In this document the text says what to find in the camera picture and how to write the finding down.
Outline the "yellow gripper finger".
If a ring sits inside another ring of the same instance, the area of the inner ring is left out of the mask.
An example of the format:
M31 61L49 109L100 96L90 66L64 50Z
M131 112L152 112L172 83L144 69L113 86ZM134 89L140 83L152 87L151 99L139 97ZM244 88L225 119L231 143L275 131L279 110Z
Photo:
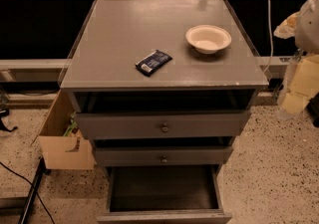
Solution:
M278 97L278 117L291 119L303 112L319 93L319 55L310 53L286 69L283 90Z
M274 31L274 36L281 39L288 39L295 36L295 27L299 13L288 16Z

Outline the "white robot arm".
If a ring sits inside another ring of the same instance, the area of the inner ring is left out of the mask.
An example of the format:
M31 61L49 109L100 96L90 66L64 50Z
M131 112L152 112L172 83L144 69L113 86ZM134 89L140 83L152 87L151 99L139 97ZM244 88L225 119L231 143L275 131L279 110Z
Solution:
M306 53L300 60L291 59L277 100L278 117L291 119L319 93L319 0L307 0L275 29L274 36L293 37L299 51Z

